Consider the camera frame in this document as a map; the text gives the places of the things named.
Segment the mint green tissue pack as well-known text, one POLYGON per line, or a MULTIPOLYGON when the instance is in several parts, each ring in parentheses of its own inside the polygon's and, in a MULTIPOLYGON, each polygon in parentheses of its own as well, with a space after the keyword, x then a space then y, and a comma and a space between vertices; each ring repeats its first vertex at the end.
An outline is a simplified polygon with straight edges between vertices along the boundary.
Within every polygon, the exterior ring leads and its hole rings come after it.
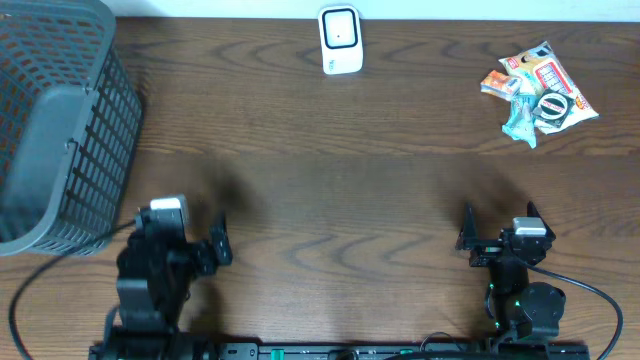
POLYGON ((535 95, 517 95, 511 100, 510 116, 502 126, 502 132, 513 140, 526 142, 531 149, 537 146, 533 108, 535 95))

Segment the yellow orange snack bag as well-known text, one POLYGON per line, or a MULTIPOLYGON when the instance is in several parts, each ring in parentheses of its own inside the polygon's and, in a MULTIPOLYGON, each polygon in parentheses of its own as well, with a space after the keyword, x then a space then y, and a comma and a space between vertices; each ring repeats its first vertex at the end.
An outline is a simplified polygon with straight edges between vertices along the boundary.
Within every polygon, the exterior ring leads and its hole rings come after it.
POLYGON ((546 89, 552 89, 566 94, 575 101, 574 107, 560 128, 546 125, 534 116, 534 124, 542 133, 558 133, 580 122, 599 117, 547 41, 517 55, 501 58, 499 62, 510 76, 522 79, 522 95, 535 95, 538 101, 546 89))

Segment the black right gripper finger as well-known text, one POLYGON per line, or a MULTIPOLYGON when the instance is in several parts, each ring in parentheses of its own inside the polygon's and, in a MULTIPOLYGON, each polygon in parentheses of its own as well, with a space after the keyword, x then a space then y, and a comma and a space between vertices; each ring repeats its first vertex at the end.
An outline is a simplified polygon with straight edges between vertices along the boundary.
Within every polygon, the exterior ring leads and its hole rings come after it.
POLYGON ((458 238, 456 240, 456 250, 471 250, 477 245, 478 234, 475 224, 473 209, 469 203, 464 208, 464 219, 458 238))
POLYGON ((542 215, 539 213, 537 207, 535 206, 535 204, 532 201, 529 201, 527 203, 527 216, 528 217, 533 217, 533 218, 537 218, 540 220, 540 222, 542 223, 542 225, 544 226, 546 233, 545 233, 545 237, 551 240, 555 240, 556 239, 556 234, 553 232, 553 230, 550 228, 550 226, 547 224, 547 222, 543 219, 542 215))

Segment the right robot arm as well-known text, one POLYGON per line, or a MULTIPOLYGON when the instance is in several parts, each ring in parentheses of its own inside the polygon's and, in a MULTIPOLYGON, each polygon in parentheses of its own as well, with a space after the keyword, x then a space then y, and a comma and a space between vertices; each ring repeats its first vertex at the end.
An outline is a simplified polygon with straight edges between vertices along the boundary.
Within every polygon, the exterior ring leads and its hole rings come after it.
POLYGON ((496 321, 499 340, 548 340, 559 335, 566 295, 559 288, 529 280, 529 270, 546 258, 556 235, 533 203, 527 214, 494 239, 482 239, 472 207, 467 204, 456 242, 469 253, 471 267, 489 270, 485 311, 496 321))

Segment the small orange snack packet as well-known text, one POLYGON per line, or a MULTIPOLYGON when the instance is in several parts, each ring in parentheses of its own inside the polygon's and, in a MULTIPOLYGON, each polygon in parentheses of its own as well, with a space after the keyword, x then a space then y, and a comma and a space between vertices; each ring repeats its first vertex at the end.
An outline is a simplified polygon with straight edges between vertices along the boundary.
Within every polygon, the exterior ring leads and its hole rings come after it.
POLYGON ((480 83, 480 91, 511 101, 520 91, 522 79, 492 70, 480 83))

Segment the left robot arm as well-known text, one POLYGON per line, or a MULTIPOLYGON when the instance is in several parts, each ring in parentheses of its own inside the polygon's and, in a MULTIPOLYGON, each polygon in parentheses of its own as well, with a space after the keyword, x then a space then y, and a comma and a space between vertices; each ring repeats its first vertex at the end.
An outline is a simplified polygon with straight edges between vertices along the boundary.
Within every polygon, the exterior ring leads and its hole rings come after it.
POLYGON ((217 359, 207 337, 183 332, 178 322, 196 279, 232 263, 226 217, 219 214, 209 236, 189 242, 182 211, 145 209, 117 258, 119 305, 107 316, 103 342, 91 359, 217 359))

